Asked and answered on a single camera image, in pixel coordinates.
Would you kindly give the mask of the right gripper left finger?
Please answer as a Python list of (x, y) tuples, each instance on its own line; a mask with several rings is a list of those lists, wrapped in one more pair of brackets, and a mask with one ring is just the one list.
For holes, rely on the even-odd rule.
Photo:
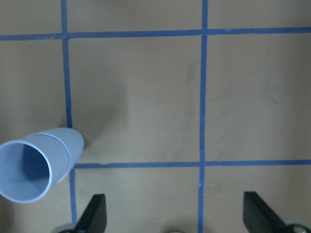
[(104, 233), (107, 225), (105, 194), (92, 196), (81, 218), (73, 229), (74, 233)]

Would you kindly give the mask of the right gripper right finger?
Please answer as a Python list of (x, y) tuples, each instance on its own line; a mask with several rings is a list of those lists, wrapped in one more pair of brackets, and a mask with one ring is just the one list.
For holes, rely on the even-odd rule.
[(243, 194), (242, 219), (249, 233), (291, 232), (291, 228), (254, 191)]

